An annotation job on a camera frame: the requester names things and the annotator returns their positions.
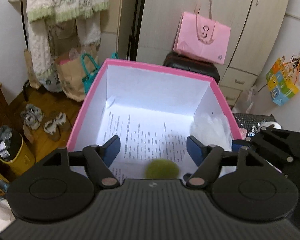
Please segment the cream knit cardigan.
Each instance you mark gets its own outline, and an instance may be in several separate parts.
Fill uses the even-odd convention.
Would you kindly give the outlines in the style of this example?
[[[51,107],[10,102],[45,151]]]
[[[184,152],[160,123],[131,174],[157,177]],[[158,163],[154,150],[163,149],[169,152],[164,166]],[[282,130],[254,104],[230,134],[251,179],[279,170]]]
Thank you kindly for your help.
[[[22,0],[8,1],[14,3]],[[109,0],[27,0],[26,14],[32,66],[40,82],[45,82],[54,73],[48,27],[74,20],[80,44],[99,45],[100,13],[108,8]]]

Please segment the colourful paper gift bag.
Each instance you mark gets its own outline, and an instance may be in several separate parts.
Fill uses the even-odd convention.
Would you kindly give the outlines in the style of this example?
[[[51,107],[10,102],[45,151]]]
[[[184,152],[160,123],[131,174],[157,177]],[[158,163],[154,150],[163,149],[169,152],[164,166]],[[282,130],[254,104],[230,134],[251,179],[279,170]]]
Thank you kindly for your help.
[[[300,92],[300,53],[289,61],[279,57],[266,74],[267,87],[271,100],[283,106]]]

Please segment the pink cardboard box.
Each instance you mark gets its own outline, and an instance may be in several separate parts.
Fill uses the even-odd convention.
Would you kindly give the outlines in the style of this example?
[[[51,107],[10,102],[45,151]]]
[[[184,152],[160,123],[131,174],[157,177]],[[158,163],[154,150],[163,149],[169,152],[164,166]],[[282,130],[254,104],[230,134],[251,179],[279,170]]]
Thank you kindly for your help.
[[[215,80],[209,76],[142,62],[107,59],[95,78],[73,125],[67,148],[97,145],[106,101],[121,106],[191,116],[224,114],[232,139],[239,127]]]

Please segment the teal tote bag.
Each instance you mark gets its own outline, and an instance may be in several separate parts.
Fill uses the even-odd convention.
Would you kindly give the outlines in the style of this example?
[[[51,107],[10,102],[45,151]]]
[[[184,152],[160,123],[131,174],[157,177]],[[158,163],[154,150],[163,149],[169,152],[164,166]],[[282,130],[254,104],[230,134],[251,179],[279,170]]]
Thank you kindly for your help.
[[[91,72],[86,67],[86,63],[85,63],[86,57],[93,64],[94,69]],[[80,62],[85,73],[85,77],[82,78],[82,83],[83,83],[85,95],[87,95],[91,86],[93,85],[95,78],[97,77],[98,73],[101,71],[101,66],[96,63],[96,60],[89,53],[83,53],[80,56]]]

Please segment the white mesh bath pouf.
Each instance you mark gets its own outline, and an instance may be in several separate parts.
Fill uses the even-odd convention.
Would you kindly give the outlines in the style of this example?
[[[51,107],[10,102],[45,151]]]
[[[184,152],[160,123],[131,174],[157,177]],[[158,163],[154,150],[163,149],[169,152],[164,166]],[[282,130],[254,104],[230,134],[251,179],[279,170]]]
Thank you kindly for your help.
[[[203,113],[198,115],[190,126],[190,135],[203,145],[216,145],[225,151],[231,151],[232,135],[229,122],[224,114],[210,116]]]

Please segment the green plush ball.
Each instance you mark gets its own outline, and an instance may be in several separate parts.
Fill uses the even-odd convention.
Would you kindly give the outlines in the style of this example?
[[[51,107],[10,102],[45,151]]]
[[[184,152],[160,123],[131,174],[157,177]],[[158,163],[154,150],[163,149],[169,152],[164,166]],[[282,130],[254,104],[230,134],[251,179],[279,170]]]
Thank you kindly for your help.
[[[175,179],[179,177],[179,167],[167,159],[155,159],[145,168],[146,179]]]

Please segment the furry slippers pair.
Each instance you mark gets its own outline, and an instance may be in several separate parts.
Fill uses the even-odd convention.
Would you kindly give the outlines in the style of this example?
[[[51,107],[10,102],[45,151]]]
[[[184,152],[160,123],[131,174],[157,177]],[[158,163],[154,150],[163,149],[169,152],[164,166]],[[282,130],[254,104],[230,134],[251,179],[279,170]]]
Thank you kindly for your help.
[[[51,112],[42,120],[44,132],[52,141],[58,141],[61,138],[61,132],[67,132],[71,129],[71,123],[64,112]]]

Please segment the pink tote bag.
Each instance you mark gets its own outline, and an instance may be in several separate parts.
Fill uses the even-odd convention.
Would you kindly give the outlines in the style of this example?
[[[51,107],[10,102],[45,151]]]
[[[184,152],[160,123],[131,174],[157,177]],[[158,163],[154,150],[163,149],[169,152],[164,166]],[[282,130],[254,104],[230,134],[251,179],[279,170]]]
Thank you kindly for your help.
[[[202,1],[198,1],[194,12],[185,11],[181,15],[173,51],[194,60],[223,64],[231,28],[212,19],[212,0],[209,0],[209,16],[201,16]]]

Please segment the grey sneakers pair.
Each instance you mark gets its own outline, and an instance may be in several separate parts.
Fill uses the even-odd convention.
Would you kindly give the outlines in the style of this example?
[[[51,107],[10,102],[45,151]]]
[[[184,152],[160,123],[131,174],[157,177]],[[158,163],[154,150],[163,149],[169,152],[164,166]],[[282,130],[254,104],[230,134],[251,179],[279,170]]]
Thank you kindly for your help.
[[[27,104],[24,111],[20,113],[20,117],[24,124],[32,130],[37,130],[40,127],[45,114],[35,105]]]

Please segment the yellow trash bin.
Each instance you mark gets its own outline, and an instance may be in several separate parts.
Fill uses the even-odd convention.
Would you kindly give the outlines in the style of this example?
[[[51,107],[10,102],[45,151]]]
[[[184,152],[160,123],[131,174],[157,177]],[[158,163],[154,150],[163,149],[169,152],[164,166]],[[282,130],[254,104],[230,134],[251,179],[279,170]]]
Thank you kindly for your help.
[[[22,135],[6,125],[0,127],[0,161],[15,176],[21,176],[36,162]]]

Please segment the printed paper sheet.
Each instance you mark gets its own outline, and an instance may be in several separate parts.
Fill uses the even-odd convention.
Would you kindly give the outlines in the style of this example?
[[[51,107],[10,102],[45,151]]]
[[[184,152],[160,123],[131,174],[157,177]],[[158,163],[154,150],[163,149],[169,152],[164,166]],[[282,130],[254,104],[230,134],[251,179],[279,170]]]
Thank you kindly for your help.
[[[179,177],[196,169],[186,150],[191,116],[121,106],[115,98],[106,101],[97,144],[120,137],[121,148],[110,165],[119,182],[144,178],[146,166],[154,159],[168,159],[179,167]]]

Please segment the black suitcase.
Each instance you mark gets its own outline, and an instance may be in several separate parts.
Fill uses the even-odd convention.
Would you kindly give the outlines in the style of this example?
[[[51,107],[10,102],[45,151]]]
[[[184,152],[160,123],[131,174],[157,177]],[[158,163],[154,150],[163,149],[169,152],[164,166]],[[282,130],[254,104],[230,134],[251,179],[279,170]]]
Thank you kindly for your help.
[[[219,72],[213,63],[190,59],[173,51],[167,54],[163,66],[210,76],[216,83],[220,81]]]

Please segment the black bubble mat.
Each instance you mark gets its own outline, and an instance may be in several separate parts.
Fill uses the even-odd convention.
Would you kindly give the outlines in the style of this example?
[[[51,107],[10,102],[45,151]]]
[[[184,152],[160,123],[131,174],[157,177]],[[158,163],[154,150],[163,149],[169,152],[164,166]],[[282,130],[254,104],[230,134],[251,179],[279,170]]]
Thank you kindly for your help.
[[[239,128],[244,128],[250,131],[253,126],[259,127],[264,122],[276,122],[276,119],[272,115],[254,115],[247,113],[234,113],[234,118]]]

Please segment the beige wardrobe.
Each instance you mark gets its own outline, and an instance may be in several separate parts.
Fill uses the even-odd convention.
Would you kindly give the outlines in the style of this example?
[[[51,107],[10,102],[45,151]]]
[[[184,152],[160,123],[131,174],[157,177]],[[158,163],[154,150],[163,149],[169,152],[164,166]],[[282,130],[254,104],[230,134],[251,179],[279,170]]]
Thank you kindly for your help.
[[[168,53],[215,63],[234,106],[268,59],[288,0],[143,0],[136,59],[163,64]]]

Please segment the brown paper bag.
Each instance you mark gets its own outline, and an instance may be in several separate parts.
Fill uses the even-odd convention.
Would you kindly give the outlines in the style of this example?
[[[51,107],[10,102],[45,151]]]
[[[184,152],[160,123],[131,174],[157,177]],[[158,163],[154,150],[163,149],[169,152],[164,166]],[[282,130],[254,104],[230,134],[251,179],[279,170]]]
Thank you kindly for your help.
[[[55,68],[61,87],[65,95],[77,102],[85,98],[83,78],[86,73],[81,64],[81,55],[90,54],[97,62],[97,49],[95,45],[88,47],[71,48],[55,59]]]

